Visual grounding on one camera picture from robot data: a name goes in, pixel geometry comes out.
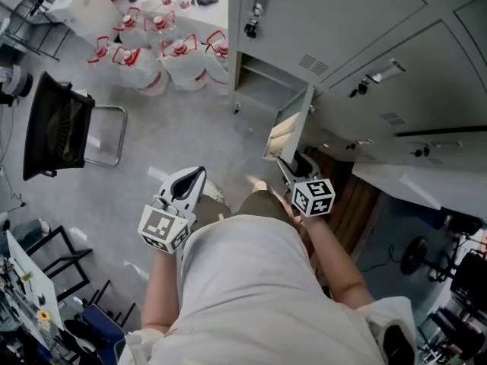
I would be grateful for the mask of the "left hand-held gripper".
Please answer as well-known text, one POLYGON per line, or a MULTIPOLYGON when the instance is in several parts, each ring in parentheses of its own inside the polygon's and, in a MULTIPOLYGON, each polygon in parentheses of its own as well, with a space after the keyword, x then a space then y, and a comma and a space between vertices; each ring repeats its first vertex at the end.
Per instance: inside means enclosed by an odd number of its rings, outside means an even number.
POLYGON ((159 195, 146 205, 138 225, 138 234, 149 246, 174 254, 192 233, 193 213, 206 182, 204 167, 189 167, 169 175, 159 195))

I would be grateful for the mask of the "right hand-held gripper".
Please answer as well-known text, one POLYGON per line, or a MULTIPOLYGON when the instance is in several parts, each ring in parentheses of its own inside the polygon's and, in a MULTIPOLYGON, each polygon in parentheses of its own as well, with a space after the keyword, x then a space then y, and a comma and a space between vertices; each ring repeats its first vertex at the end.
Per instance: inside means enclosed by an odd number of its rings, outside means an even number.
POLYGON ((291 164, 280 157, 276 162, 291 193, 294 216, 316 217, 331 212, 336 193, 313 158, 295 151, 291 164))

